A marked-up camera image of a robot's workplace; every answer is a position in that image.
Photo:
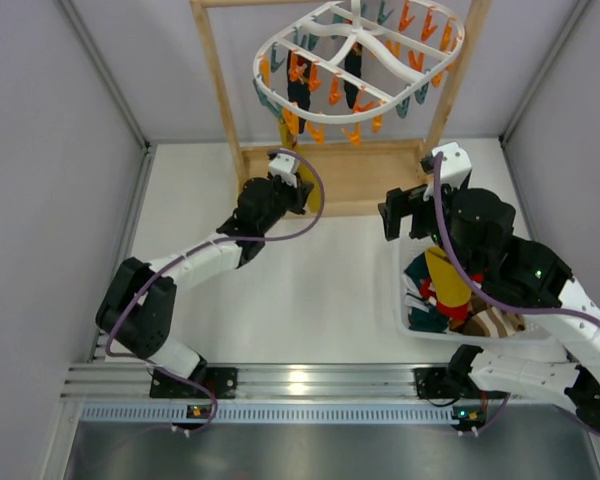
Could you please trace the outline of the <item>mustard yellow bear sock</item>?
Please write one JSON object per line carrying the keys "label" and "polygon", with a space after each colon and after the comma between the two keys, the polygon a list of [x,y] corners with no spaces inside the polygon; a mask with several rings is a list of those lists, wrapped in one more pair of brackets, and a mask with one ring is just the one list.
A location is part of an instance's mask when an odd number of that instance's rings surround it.
{"label": "mustard yellow bear sock", "polygon": [[425,251],[425,258],[437,301],[449,308],[467,305],[472,292],[446,253],[439,247],[430,247]]}

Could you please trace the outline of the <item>red sock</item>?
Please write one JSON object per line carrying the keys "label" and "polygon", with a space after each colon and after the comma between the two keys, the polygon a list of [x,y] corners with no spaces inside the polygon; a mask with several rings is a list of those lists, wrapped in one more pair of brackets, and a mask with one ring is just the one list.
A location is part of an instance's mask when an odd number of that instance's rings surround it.
{"label": "red sock", "polygon": [[442,316],[464,322],[469,316],[472,290],[457,274],[436,274],[423,280],[419,287],[422,299]]}

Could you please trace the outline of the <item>teal green sock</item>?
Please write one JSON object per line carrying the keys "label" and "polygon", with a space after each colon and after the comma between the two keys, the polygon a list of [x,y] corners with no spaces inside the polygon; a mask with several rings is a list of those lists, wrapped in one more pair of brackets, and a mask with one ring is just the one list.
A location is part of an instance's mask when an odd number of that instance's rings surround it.
{"label": "teal green sock", "polygon": [[407,293],[417,298],[427,300],[430,297],[429,289],[424,287],[430,279],[425,254],[416,256],[403,271]]}

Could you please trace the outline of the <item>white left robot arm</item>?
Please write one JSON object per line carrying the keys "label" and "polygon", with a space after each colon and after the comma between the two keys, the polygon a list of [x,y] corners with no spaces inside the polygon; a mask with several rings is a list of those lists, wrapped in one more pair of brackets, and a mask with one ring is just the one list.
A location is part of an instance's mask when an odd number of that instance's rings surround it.
{"label": "white left robot arm", "polygon": [[124,260],[97,310],[95,323],[127,354],[166,377],[206,393],[206,359],[171,334],[176,296],[207,280],[247,265],[268,242],[269,230],[286,214],[303,215],[321,179],[294,184],[269,174],[248,180],[231,215],[201,243],[180,253],[143,262]]}

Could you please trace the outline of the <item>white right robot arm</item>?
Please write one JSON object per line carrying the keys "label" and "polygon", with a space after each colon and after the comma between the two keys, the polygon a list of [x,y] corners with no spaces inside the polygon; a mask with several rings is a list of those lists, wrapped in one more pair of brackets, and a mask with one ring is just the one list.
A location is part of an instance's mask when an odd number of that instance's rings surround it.
{"label": "white right robot arm", "polygon": [[411,222],[397,318],[408,334],[454,345],[453,396],[530,397],[600,435],[600,309],[555,252],[515,234],[515,209],[446,185],[391,190],[379,213],[389,240]]}

